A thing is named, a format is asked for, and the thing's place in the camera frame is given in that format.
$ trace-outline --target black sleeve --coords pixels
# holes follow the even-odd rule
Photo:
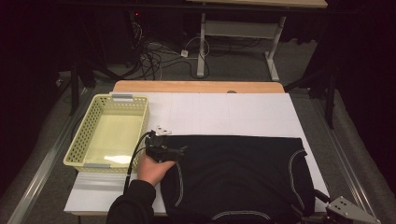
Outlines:
[[[107,214],[107,224],[152,222],[155,188],[146,181],[133,180],[127,192],[114,201]]]

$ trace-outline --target floor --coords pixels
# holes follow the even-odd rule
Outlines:
[[[213,38],[209,43],[205,80],[271,81],[262,56],[271,44],[269,40]],[[275,62],[282,85],[302,76],[316,45],[315,42],[297,45],[294,40],[279,44]],[[196,60],[170,61],[178,52],[165,47],[159,50],[162,51],[157,51],[161,63],[157,64],[161,69],[156,79],[196,80]],[[108,68],[117,74],[128,70],[119,64]],[[96,82],[93,89],[80,86],[82,108],[96,93],[111,91],[115,83],[99,72],[96,72]],[[331,130],[323,119],[323,100],[310,99],[307,92],[295,89],[290,96],[332,199],[344,196],[382,223],[396,223],[394,195],[368,156],[344,109],[342,97],[338,92],[335,95],[334,129]],[[80,116],[70,116],[70,109],[71,91],[67,88],[49,113],[28,162],[1,198],[0,223],[105,223],[106,217],[76,217],[64,212],[76,172],[63,164],[63,157]]]

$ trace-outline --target white stitching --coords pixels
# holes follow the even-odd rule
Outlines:
[[[267,220],[271,219],[270,217],[268,217],[268,215],[261,213],[261,212],[256,212],[256,211],[227,211],[227,212],[222,212],[222,213],[219,213],[219,214],[213,216],[212,220],[216,220],[219,217],[224,217],[224,216],[229,216],[229,215],[256,215],[256,216],[265,217]]]
[[[180,165],[178,163],[176,163],[176,165],[177,165],[177,170],[178,170],[178,177],[179,177],[179,180],[180,180],[180,195],[178,197],[177,202],[175,203],[175,207],[178,207],[178,205],[181,203],[181,200],[183,199],[183,177],[182,177],[182,174],[181,174]]]
[[[290,161],[289,161],[289,173],[290,173],[290,184],[291,184],[291,190],[293,190],[294,194],[297,196],[298,201],[300,202],[300,206],[304,209],[304,203],[303,200],[301,200],[300,195],[297,193],[296,189],[294,188],[294,180],[293,180],[293,172],[291,171],[291,164],[293,163],[293,160],[297,154],[300,152],[304,152],[304,150],[299,150],[294,152],[294,154],[291,156]]]

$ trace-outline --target white tabletop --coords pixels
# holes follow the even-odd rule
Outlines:
[[[329,195],[303,128],[287,93],[141,92],[148,97],[148,131],[161,127],[173,135],[229,134],[300,137],[315,189]],[[105,215],[122,194],[125,175],[80,172],[64,211],[75,215]],[[160,186],[153,208],[165,215]],[[316,202],[316,212],[326,204]]]

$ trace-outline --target table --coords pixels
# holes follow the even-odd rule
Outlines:
[[[270,7],[318,7],[325,8],[327,3],[324,0],[188,0],[199,3],[217,3],[217,4],[240,4],[253,6],[270,6]],[[237,21],[208,21],[205,13],[201,18],[201,41],[200,53],[198,57],[197,76],[203,77],[205,73],[205,36],[206,35],[225,35],[225,36],[242,36],[251,38],[268,38],[272,39],[270,51],[265,51],[265,61],[273,81],[279,81],[279,76],[274,63],[274,54],[277,43],[285,24],[286,17],[280,17],[279,23],[253,23]]]
[[[148,130],[160,124],[173,134],[205,132],[301,137],[314,186],[329,195],[290,96],[283,92],[279,83],[119,81],[114,91],[148,96]],[[209,106],[214,105],[219,106],[208,110]],[[230,112],[229,119],[225,118],[225,111]],[[122,194],[124,181],[124,174],[80,172],[64,211],[78,216],[106,215],[109,206]],[[153,208],[157,216],[164,216],[166,212],[160,187],[156,187],[157,198]],[[325,212],[325,206],[317,200],[316,211]]]

